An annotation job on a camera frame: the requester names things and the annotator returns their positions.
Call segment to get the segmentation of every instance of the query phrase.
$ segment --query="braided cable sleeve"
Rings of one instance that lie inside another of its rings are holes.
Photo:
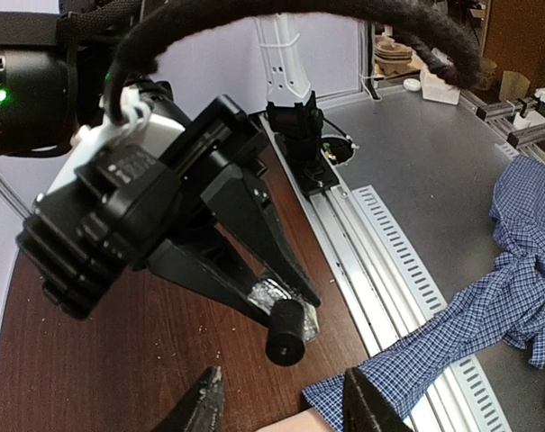
[[[141,3],[142,0],[114,0],[92,12],[69,13],[58,22],[58,41],[68,44],[97,35],[137,14]]]
[[[448,84],[467,88],[477,81],[479,58],[470,35],[438,11],[405,0],[171,0],[123,39],[114,71],[119,78],[132,71],[152,74],[158,69],[156,58],[176,41],[247,17],[281,13],[326,13],[390,25],[414,35],[408,43],[416,45],[417,51],[426,54],[428,47],[436,47],[452,59],[454,65],[440,65],[431,52],[423,59]],[[104,100],[109,114],[120,112],[117,95],[121,90],[112,88],[121,85],[116,74],[107,83],[110,88]],[[106,100],[112,94],[114,99]]]

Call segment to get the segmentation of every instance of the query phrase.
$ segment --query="gray metal table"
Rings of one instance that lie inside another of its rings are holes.
[[[491,271],[488,212],[509,163],[492,130],[462,106],[391,94],[325,110],[360,149],[339,167],[351,190],[372,185],[447,301]],[[545,430],[545,371],[504,343],[477,354],[514,431]]]

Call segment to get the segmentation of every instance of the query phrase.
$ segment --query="slotted metal plate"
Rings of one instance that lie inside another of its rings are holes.
[[[516,156],[512,151],[506,151],[511,158]],[[354,191],[353,194],[388,254],[394,260],[425,318],[429,320],[442,312],[447,307],[447,303],[441,291],[374,188],[368,186]],[[451,365],[450,370],[466,397],[479,430],[483,432],[511,431],[476,356],[461,359]]]
[[[516,158],[518,155],[520,155],[519,151],[513,146],[511,146],[508,142],[501,142],[499,144],[496,144],[496,146],[511,160]]]

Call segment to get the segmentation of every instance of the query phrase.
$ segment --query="cloth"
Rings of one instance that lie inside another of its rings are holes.
[[[517,157],[495,186],[490,216],[503,250],[493,272],[359,367],[403,419],[450,364],[502,339],[519,349],[531,347],[530,364],[545,365],[545,166]],[[304,389],[310,405],[337,431],[342,385],[337,376]]]

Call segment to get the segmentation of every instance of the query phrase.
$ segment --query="cable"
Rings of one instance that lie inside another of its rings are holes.
[[[333,121],[328,120],[326,117],[324,117],[324,121],[327,122],[332,126],[332,128],[337,131],[340,135],[342,135],[344,138],[348,137],[349,134],[346,133],[344,130],[342,130],[340,127],[338,127]]]
[[[24,204],[22,199],[14,192],[10,185],[0,175],[0,197],[16,213],[16,215],[25,220],[30,216],[30,209]]]
[[[122,20],[137,14],[142,0],[113,0],[88,13],[68,13],[58,21],[57,37],[60,43],[73,43],[93,37]]]
[[[380,102],[382,98],[380,97],[372,83],[370,82],[370,85],[366,84],[369,81],[382,81],[382,79],[365,79],[363,76],[360,77],[360,83],[362,84],[362,89],[364,90],[364,92],[368,94],[374,102]]]
[[[470,30],[474,33],[474,37],[477,39],[478,46],[480,46],[480,38],[478,38],[477,29],[474,27],[474,23],[472,22],[472,16],[470,16],[470,13],[467,13],[468,22],[470,23]]]
[[[36,150],[27,150],[21,151],[18,153],[13,153],[7,155],[10,158],[33,158],[33,159],[49,159],[49,158],[59,158],[69,153],[72,149],[69,143],[62,144],[59,146],[54,146],[45,150],[36,149]]]
[[[155,73],[156,58],[172,43],[247,17],[281,13],[327,13],[394,26],[418,35],[411,41],[419,44],[421,52],[430,54],[423,60],[432,73],[462,88],[477,82],[480,62],[469,34],[447,16],[422,4],[408,4],[405,0],[172,0],[136,25],[118,46],[114,73],[104,93],[106,112],[113,122],[122,121],[118,118],[118,88],[123,82],[119,81],[131,72]],[[433,61],[430,47],[446,53],[454,65]]]

